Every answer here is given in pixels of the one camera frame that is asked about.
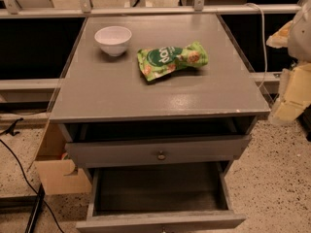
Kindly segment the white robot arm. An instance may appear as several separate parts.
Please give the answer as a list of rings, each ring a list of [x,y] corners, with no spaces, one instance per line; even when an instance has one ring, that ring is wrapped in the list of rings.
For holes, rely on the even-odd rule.
[[[271,35],[266,44],[287,48],[297,60],[292,70],[283,69],[268,120],[283,125],[296,120],[311,105],[311,0],[300,0],[294,18]]]

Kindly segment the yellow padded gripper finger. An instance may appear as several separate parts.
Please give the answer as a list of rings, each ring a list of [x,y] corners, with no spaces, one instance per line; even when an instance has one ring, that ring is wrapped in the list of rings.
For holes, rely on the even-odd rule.
[[[266,44],[275,49],[286,48],[292,24],[291,20],[284,24],[277,32],[268,37]]]

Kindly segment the white and yellow gripper body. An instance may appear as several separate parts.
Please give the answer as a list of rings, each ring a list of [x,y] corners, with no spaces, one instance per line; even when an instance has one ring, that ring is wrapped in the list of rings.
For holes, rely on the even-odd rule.
[[[272,106],[268,120],[272,124],[291,123],[310,105],[311,63],[299,62],[292,70],[282,71],[278,97]]]

